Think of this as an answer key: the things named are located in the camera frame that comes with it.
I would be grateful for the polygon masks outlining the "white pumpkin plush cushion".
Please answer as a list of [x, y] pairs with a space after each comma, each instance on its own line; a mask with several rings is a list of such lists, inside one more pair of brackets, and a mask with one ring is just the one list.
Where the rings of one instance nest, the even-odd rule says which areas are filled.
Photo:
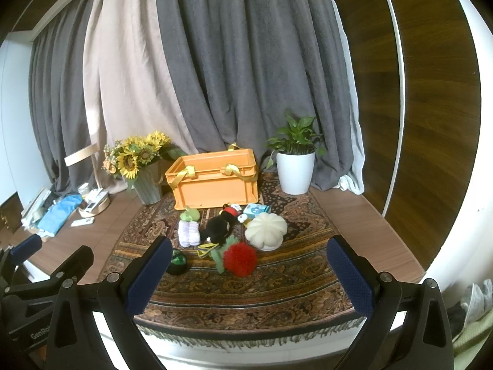
[[273, 213], [256, 216], [245, 230], [246, 240], [260, 251], [274, 251], [283, 243], [287, 222]]

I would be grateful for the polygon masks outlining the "black plush toy red hat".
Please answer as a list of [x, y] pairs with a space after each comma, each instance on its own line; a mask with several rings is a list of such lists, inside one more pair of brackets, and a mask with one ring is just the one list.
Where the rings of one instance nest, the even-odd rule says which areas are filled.
[[210, 218], [205, 228], [200, 231], [201, 242], [223, 245], [232, 232], [233, 225], [237, 223], [237, 217], [240, 214], [242, 214], [240, 205], [223, 205], [220, 214]]

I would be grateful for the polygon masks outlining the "artificial sunflower bouquet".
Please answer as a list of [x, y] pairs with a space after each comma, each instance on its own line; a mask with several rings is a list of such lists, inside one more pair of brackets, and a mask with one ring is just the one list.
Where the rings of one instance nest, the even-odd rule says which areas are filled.
[[104, 147], [102, 168], [113, 177], [136, 180], [144, 168], [161, 159], [178, 159], [186, 152], [167, 134], [155, 130], [146, 136], [131, 135]]

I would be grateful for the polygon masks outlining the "dark green round toy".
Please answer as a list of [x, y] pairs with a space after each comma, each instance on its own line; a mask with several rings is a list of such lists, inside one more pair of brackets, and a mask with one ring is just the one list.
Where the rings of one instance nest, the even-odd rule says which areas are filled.
[[179, 276], [184, 274], [187, 269], [188, 262], [185, 254], [178, 249], [174, 249], [172, 252], [170, 264], [168, 265], [166, 272], [173, 276]]

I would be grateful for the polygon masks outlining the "left grey curtain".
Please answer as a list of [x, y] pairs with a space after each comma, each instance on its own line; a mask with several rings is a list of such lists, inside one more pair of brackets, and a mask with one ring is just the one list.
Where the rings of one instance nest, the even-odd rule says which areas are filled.
[[89, 159], [68, 167], [65, 158], [91, 145], [83, 86], [84, 41], [94, 0], [73, 0], [36, 37], [29, 70], [34, 136], [60, 195], [94, 180]]

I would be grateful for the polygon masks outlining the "patterned oriental rug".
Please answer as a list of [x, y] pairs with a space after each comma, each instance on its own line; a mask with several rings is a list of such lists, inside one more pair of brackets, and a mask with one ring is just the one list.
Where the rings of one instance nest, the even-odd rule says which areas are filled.
[[235, 249], [200, 255], [181, 248], [181, 270], [162, 277], [135, 323], [144, 334], [188, 347], [270, 347], [325, 337], [363, 318], [328, 264], [336, 227], [314, 194], [285, 194], [276, 177], [260, 183], [260, 202], [285, 219], [279, 247], [247, 244], [234, 225]]

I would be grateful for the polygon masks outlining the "orange plastic storage crate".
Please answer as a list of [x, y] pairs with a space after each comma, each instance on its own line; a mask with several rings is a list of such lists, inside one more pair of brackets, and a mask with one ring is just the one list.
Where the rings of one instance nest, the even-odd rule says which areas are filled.
[[259, 201], [254, 152], [235, 144], [227, 150], [181, 156], [165, 177], [178, 211]]

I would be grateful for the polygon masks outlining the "beige curtain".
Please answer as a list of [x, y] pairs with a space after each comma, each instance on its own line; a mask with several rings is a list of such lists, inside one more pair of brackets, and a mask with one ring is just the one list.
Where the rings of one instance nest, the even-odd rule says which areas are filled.
[[186, 154], [197, 149], [166, 61], [156, 0], [94, 0], [84, 40], [88, 133], [104, 148], [161, 131]]

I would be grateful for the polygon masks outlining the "grey ribbed vase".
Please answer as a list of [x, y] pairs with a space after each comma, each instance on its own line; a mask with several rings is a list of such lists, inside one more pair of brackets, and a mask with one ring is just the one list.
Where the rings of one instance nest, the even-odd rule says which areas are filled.
[[158, 162], [139, 170], [134, 188], [143, 205], [153, 205], [161, 200], [161, 172]]

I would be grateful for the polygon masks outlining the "gold desk lamp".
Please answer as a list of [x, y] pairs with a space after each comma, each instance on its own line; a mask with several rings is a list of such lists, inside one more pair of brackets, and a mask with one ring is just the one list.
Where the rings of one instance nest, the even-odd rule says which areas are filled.
[[83, 197], [83, 203], [79, 208], [79, 214], [82, 218], [94, 218], [102, 214], [109, 208], [110, 198], [109, 191], [102, 187], [99, 175], [97, 173], [96, 154], [100, 151], [98, 144], [91, 144], [82, 150], [78, 150], [64, 158], [64, 162], [68, 167], [72, 167], [81, 163], [86, 159], [90, 159], [92, 163], [93, 178], [80, 185], [79, 193]]

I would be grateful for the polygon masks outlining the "blue cloth bundle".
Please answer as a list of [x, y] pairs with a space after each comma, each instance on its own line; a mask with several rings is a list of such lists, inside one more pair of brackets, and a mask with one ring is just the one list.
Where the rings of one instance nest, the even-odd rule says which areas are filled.
[[38, 223], [38, 234], [41, 237], [54, 237], [82, 201], [81, 195], [66, 195], [52, 205]]

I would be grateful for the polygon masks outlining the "white remote control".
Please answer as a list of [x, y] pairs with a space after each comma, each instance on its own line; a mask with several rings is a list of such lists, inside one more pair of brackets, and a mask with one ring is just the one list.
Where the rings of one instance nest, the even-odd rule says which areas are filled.
[[74, 220], [70, 226], [71, 227], [80, 227], [80, 226], [86, 226], [86, 225], [92, 225], [94, 223], [94, 217], [88, 217], [88, 218], [81, 218]]

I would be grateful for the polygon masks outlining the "red fluffy pompom toy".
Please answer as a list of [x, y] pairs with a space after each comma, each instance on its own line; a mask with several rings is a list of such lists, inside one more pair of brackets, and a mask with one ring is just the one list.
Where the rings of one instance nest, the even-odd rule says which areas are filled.
[[249, 277], [257, 266], [256, 250], [244, 242], [233, 244], [224, 252], [223, 265], [237, 277]]

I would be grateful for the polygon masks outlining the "white sheer curtain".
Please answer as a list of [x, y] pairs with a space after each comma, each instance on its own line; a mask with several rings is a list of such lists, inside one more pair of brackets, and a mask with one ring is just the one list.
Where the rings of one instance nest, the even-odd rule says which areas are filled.
[[354, 77], [354, 71], [352, 68], [352, 57], [350, 53], [350, 47], [348, 43], [348, 36], [345, 33], [344, 25], [338, 5], [335, 0], [331, 0], [332, 7], [335, 14], [335, 19], [339, 29], [339, 36], [341, 39], [344, 60], [346, 65], [346, 72], [348, 77], [348, 86], [350, 94], [350, 130], [351, 130], [351, 144], [353, 162], [350, 170], [346, 175], [340, 177], [335, 189], [341, 191], [351, 191], [355, 195], [364, 194], [364, 177], [363, 169], [365, 164], [365, 152], [364, 152], [364, 140], [362, 135], [361, 126], [359, 123], [359, 107], [358, 107], [358, 93], [356, 88], [356, 82]]

